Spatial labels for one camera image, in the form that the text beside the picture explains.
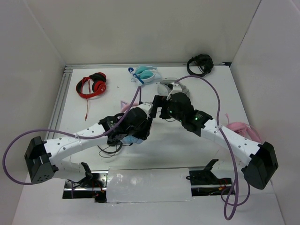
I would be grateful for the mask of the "blue pink cat-ear headphones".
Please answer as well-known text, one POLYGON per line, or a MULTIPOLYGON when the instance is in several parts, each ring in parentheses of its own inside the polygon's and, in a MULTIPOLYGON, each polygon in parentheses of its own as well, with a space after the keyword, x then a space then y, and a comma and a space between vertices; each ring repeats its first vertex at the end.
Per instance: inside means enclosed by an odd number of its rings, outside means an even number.
MULTIPOLYGON (((129 103, 126 101, 121 101, 120 102, 120 112, 125 113, 125 111, 129 109, 129 103)), ((131 144, 141 144, 143 142, 142 139, 136 138, 132 135, 124 137, 121 142, 123 144, 131 145, 131 144)))

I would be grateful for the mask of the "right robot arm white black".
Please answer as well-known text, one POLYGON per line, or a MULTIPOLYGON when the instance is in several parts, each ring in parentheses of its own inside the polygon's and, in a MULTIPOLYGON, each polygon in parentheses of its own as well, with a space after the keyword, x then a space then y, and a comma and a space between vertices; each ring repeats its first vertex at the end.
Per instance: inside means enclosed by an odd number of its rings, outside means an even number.
POLYGON ((249 140, 224 126, 217 125, 217 121, 209 114, 194 109, 186 94, 175 93, 170 97, 156 95, 152 103, 152 115, 161 108, 160 118, 173 118, 187 131, 211 140, 223 148, 232 149, 234 156, 244 163, 245 167, 241 171, 252 187, 263 190, 278 169, 272 144, 249 140))

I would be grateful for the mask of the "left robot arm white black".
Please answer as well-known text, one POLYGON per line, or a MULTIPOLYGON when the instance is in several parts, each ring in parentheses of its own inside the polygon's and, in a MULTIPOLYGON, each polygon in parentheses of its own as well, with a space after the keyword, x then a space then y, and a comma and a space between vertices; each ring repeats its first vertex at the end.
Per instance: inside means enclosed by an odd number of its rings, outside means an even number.
POLYGON ((77 182, 82 187, 89 186, 93 176, 88 164, 67 162, 65 158, 103 144, 141 143, 149 136, 155 115, 152 104, 142 103, 124 113, 107 116, 75 134, 49 140, 34 137, 24 155, 31 183, 62 178, 77 182))

